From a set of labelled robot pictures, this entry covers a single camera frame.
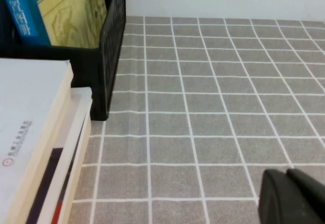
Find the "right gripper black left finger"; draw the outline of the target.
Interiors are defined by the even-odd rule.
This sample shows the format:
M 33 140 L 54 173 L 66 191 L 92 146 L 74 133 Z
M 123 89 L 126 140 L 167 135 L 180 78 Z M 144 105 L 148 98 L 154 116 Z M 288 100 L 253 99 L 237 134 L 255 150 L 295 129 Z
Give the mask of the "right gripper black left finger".
M 286 172 L 275 169 L 263 172 L 258 215 L 260 223 L 324 223 Z

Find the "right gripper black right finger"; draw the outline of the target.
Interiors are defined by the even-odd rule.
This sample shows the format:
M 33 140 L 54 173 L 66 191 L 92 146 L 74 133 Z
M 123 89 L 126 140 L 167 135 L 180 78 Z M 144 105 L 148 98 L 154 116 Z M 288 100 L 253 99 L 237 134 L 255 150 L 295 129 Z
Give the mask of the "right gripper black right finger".
M 299 169 L 289 169 L 286 175 L 295 183 L 314 212 L 324 220 L 324 185 Z

